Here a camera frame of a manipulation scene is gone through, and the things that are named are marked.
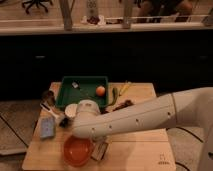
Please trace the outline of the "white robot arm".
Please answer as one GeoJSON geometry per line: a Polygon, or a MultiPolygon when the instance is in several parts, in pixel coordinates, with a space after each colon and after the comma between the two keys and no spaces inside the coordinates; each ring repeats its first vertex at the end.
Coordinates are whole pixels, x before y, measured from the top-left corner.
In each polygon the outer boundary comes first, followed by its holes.
{"type": "Polygon", "coordinates": [[[154,129],[201,127],[204,143],[197,171],[213,171],[213,87],[173,92],[107,114],[91,100],[79,102],[72,134],[96,138],[154,129]]]}

